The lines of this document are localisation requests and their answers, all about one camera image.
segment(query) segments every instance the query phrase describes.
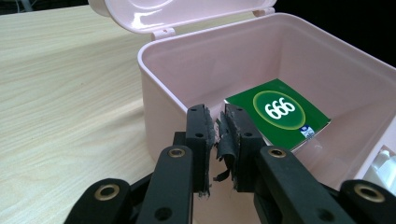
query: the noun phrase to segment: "wooden table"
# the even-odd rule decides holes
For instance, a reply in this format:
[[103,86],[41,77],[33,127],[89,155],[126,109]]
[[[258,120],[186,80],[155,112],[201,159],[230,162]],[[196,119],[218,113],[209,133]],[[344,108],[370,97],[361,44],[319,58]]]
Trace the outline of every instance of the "wooden table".
[[152,172],[136,59],[149,41],[88,6],[0,16],[0,223],[62,223],[96,181]]

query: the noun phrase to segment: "green card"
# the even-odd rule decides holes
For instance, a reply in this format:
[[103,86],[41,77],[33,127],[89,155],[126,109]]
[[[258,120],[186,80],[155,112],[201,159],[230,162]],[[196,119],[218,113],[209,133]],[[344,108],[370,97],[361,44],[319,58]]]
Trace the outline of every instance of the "green card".
[[243,107],[272,145],[295,149],[322,130],[330,119],[279,79],[226,99]]

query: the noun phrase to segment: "screw hole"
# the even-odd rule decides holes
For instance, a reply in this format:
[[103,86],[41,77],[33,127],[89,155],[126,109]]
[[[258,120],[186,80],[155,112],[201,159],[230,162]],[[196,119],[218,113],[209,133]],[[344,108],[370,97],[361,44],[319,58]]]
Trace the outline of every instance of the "screw hole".
[[120,193],[120,187],[115,184],[102,185],[95,192],[94,196],[96,200],[108,201],[116,197]]
[[333,222],[334,221],[334,215],[331,212],[329,212],[328,210],[326,210],[326,209],[319,209],[318,210],[318,217],[322,221],[326,221],[326,222]]
[[186,154],[186,151],[181,148],[172,148],[168,151],[168,155],[172,158],[179,158],[184,156],[184,154]]
[[354,190],[359,196],[367,201],[373,203],[382,203],[385,201],[385,197],[381,192],[368,185],[357,184]]
[[278,149],[278,148],[272,148],[268,151],[268,153],[273,156],[273,157],[277,157],[277,158],[283,158],[286,156],[286,152]]
[[165,220],[169,219],[169,217],[172,216],[172,210],[170,208],[168,208],[168,207],[159,208],[155,212],[154,216],[159,221],[165,221]]

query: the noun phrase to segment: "pink plastic box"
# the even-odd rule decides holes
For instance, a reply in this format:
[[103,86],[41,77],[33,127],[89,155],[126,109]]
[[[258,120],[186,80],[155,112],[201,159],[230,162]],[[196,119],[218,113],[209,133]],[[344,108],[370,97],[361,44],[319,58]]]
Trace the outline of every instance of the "pink plastic box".
[[[279,78],[332,123],[296,156],[335,189],[363,178],[381,148],[396,150],[396,69],[289,14],[275,1],[94,0],[92,8],[137,33],[154,33],[138,55],[148,148],[154,159],[185,130],[187,108],[205,104],[216,118],[224,98]],[[187,35],[171,27],[243,11],[258,18]],[[211,176],[224,168],[211,158]],[[252,195],[213,183],[195,199],[199,223],[259,223]]]

